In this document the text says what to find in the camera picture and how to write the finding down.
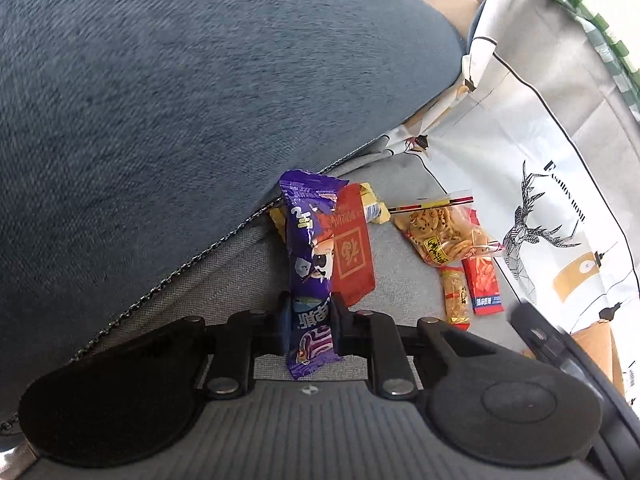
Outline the yellow wafer bar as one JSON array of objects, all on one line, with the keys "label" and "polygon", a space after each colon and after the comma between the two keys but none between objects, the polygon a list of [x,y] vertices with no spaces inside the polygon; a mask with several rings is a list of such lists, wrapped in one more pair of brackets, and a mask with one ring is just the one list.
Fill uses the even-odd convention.
[{"label": "yellow wafer bar", "polygon": [[[378,199],[368,182],[361,182],[360,198],[367,223],[384,224],[390,221],[390,212],[386,205]],[[282,240],[285,240],[285,209],[283,206],[272,207],[269,215]]]}]

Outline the purple snack packet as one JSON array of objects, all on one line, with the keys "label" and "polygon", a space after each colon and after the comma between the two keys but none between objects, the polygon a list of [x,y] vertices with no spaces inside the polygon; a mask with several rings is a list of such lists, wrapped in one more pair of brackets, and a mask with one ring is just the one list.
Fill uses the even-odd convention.
[{"label": "purple snack packet", "polygon": [[288,170],[280,177],[291,298],[288,371],[297,380],[340,359],[333,350],[330,302],[334,267],[333,217],[346,182]]}]

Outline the red envelope snack packet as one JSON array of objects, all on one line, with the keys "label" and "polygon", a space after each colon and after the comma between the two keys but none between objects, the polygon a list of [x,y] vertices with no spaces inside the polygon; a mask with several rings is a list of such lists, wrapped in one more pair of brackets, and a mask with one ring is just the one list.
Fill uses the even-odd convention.
[{"label": "red envelope snack packet", "polygon": [[358,183],[348,184],[338,193],[332,226],[332,292],[350,308],[375,289],[369,231]]}]

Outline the small orange snack packet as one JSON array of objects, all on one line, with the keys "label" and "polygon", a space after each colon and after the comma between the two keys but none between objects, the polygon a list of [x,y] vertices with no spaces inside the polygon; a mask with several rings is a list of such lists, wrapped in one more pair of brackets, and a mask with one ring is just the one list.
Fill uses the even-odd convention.
[{"label": "small orange snack packet", "polygon": [[468,330],[471,324],[469,291],[462,267],[442,266],[438,272],[447,322],[460,330]]}]

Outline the cardboard box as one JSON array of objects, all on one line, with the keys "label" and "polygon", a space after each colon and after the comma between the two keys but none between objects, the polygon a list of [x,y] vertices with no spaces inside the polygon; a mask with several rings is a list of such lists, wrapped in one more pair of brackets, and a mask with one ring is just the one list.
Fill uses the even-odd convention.
[{"label": "cardboard box", "polygon": [[577,333],[569,334],[544,318],[526,318],[511,322],[527,349],[524,356],[547,363],[580,380],[599,396],[614,391],[625,397],[620,359],[608,321],[598,321]]}]

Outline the red long snack packet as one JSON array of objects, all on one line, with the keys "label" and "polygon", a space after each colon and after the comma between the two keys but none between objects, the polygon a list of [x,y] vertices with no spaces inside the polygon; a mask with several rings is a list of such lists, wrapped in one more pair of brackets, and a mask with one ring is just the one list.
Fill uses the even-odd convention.
[{"label": "red long snack packet", "polygon": [[479,316],[497,314],[503,311],[503,305],[494,255],[502,251],[502,245],[480,225],[475,209],[464,206],[463,211],[471,225],[471,247],[462,252],[461,260],[473,312]]}]

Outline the clear cracker bag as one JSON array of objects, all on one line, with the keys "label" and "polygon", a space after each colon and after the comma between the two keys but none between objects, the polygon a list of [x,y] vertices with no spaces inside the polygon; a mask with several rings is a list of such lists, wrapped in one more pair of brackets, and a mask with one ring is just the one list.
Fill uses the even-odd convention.
[{"label": "clear cracker bag", "polygon": [[480,224],[469,190],[418,198],[412,204],[393,206],[388,211],[394,226],[430,266],[441,268],[502,251],[502,244]]}]

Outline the deer print sofa cover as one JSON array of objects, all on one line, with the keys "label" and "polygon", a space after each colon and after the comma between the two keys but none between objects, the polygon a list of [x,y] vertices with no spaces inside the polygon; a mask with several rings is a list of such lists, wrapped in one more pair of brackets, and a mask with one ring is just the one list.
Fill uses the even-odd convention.
[{"label": "deer print sofa cover", "polygon": [[512,294],[564,330],[639,316],[639,123],[554,0],[484,0],[462,75],[390,134],[447,191],[471,190]]}]

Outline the green checkered cloth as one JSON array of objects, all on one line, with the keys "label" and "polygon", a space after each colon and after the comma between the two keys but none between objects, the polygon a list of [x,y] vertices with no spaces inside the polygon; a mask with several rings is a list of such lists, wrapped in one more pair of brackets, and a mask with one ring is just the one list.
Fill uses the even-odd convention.
[{"label": "green checkered cloth", "polygon": [[554,0],[582,26],[593,49],[612,76],[617,90],[635,122],[639,122],[639,62],[634,51],[620,38],[602,14],[597,0]]}]

